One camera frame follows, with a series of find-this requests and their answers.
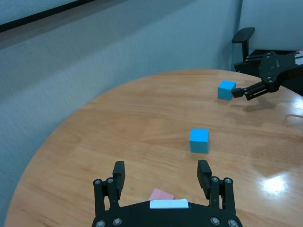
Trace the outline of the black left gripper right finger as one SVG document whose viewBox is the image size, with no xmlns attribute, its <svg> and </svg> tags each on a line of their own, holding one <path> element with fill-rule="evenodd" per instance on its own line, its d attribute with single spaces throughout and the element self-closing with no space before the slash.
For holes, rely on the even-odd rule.
<svg viewBox="0 0 303 227">
<path fill-rule="evenodd" d="M 217 176 L 212 176 L 212 171 L 206 160 L 198 160 L 197 178 L 206 199 L 209 201 L 209 207 L 219 209 L 221 198 L 223 210 L 235 210 L 233 180 L 231 178 L 226 177 L 220 180 Z"/>
</svg>

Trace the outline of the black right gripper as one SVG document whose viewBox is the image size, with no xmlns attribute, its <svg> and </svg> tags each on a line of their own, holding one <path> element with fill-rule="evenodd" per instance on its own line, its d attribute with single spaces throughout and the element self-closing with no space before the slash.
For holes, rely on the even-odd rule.
<svg viewBox="0 0 303 227">
<path fill-rule="evenodd" d="M 234 98 L 245 96 L 249 101 L 267 92 L 276 92 L 285 81 L 303 75 L 302 50 L 286 54 L 268 52 L 265 56 L 249 55 L 244 62 L 260 61 L 259 75 L 262 81 L 245 88 L 233 88 L 231 93 Z"/>
</svg>

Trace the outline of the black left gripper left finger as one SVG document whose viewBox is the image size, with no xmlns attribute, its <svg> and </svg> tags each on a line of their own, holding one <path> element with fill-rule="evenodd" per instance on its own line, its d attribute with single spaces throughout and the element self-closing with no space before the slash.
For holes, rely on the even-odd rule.
<svg viewBox="0 0 303 227">
<path fill-rule="evenodd" d="M 95 211 L 105 211 L 105 197 L 108 197 L 110 208 L 119 208 L 119 200 L 125 182 L 125 163 L 116 161 L 112 177 L 105 181 L 96 179 L 93 181 Z"/>
</svg>

